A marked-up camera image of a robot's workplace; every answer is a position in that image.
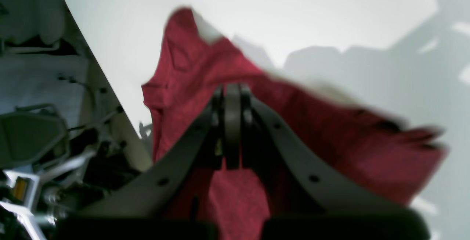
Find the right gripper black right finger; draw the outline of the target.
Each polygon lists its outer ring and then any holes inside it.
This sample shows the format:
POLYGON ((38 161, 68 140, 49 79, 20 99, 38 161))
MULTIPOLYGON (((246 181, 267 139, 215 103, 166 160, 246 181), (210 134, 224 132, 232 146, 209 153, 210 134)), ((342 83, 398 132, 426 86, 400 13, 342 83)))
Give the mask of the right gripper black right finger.
POLYGON ((357 185, 334 170, 300 141, 285 121, 242 86, 240 163, 252 168, 269 193, 286 172, 281 215, 320 218, 404 218, 412 212, 357 185))

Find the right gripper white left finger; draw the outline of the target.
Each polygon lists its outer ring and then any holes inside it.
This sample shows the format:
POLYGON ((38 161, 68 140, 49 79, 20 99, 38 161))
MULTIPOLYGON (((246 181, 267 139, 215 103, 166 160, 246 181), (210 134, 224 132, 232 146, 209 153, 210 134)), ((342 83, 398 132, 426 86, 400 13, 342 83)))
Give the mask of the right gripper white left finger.
POLYGON ((225 162, 240 166, 242 86, 214 91, 204 110, 180 139, 148 171, 111 196, 79 213, 82 218, 147 218, 157 215, 178 193, 192 170, 212 173, 225 162))

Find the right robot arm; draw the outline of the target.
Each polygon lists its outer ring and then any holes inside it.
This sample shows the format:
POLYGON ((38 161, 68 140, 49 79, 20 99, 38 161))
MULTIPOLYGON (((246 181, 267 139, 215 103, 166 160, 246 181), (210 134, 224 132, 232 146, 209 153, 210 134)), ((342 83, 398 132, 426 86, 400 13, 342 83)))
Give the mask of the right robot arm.
POLYGON ((163 158, 109 196, 63 194, 90 150, 39 175, 5 170, 2 208, 32 240, 217 240, 203 200, 217 170, 252 169, 268 196, 262 240, 427 240, 413 210, 353 182, 314 154, 244 84, 217 87, 163 158))

